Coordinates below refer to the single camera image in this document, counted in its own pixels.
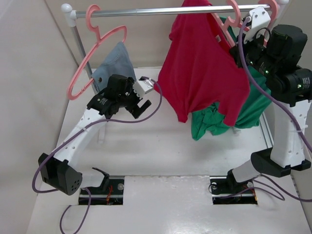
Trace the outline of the red t shirt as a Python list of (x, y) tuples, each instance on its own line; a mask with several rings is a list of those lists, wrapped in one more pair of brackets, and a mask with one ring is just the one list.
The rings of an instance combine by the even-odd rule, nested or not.
[(250, 85), (212, 14), (178, 15), (169, 39), (158, 83), (178, 121), (185, 123), (189, 113), (217, 102), (224, 123), (234, 126)]

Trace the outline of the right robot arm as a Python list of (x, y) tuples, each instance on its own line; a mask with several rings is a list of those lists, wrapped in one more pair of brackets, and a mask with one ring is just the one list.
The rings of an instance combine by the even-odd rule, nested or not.
[(309, 147), (304, 131), (312, 103), (312, 72), (298, 65), (308, 37), (299, 27), (285, 24), (268, 33), (268, 38), (255, 33), (245, 41), (240, 31), (237, 51), (244, 70), (251, 66), (266, 79), (268, 90), (258, 90), (274, 104), (273, 147), (252, 153), (247, 162), (228, 172), (225, 186), (231, 192), (260, 175), (284, 177), (311, 167), (304, 155)]

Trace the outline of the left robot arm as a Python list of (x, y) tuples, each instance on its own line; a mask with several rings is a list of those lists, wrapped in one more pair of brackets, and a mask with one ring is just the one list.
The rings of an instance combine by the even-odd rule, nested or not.
[(88, 102), (82, 117), (64, 142), (50, 154), (43, 153), (39, 157), (38, 174), (42, 181), (55, 191), (74, 194), (82, 186), (83, 180), (82, 173), (75, 167), (94, 135), (108, 121), (112, 121), (112, 116), (121, 108), (138, 119), (151, 106), (151, 102), (147, 100), (142, 106), (138, 104), (153, 89), (153, 82), (147, 77), (134, 80), (132, 77), (111, 75), (107, 86)]

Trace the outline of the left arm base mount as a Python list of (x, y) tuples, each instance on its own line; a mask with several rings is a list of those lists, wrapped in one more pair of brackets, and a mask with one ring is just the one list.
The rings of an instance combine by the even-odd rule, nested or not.
[(79, 205), (113, 206), (123, 204), (125, 177), (109, 175), (93, 167), (82, 175), (82, 185), (78, 195)]

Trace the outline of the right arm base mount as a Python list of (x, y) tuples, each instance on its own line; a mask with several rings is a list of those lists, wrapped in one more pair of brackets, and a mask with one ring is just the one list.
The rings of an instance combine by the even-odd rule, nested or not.
[(208, 190), (214, 205), (258, 204), (252, 179), (237, 183), (230, 173), (213, 175)]

